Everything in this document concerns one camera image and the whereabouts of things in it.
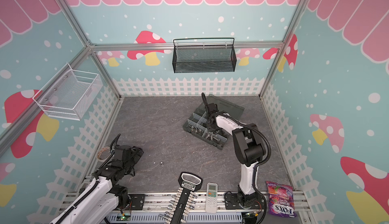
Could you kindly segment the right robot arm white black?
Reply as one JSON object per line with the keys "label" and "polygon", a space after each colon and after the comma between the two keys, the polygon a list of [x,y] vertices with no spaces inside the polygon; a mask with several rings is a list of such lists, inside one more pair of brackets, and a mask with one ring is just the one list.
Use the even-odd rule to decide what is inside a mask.
{"label": "right robot arm white black", "polygon": [[271,146],[255,124],[245,124],[224,111],[215,103],[209,103],[205,93],[201,94],[207,113],[206,127],[212,134],[224,131],[232,136],[234,150],[241,163],[241,179],[237,201],[243,208],[254,204],[266,207],[266,199],[257,187],[257,169],[271,157]]}

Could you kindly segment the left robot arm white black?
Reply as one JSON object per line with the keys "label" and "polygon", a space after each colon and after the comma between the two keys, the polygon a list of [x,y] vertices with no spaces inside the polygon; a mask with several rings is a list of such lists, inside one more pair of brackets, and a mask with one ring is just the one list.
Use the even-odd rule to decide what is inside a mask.
{"label": "left robot arm white black", "polygon": [[123,212],[132,206],[128,188],[118,182],[124,176],[135,176],[135,165],[144,151],[118,145],[119,138],[120,134],[111,142],[108,158],[92,173],[89,185],[52,224],[99,224],[113,210]]}

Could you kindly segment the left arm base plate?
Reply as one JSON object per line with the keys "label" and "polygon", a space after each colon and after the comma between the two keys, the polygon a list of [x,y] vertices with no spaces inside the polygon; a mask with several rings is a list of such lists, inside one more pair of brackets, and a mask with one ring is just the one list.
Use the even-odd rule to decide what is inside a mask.
{"label": "left arm base plate", "polygon": [[143,210],[146,194],[128,194],[128,204],[123,211]]}

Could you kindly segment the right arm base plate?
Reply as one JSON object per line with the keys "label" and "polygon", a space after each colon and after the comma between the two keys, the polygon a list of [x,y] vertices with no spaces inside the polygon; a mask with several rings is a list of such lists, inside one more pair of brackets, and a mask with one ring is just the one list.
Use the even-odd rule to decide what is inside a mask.
{"label": "right arm base plate", "polygon": [[245,195],[242,192],[226,192],[224,194],[225,208],[227,210],[239,209],[256,209],[264,210],[266,206],[266,198],[263,194],[255,192],[250,195]]}

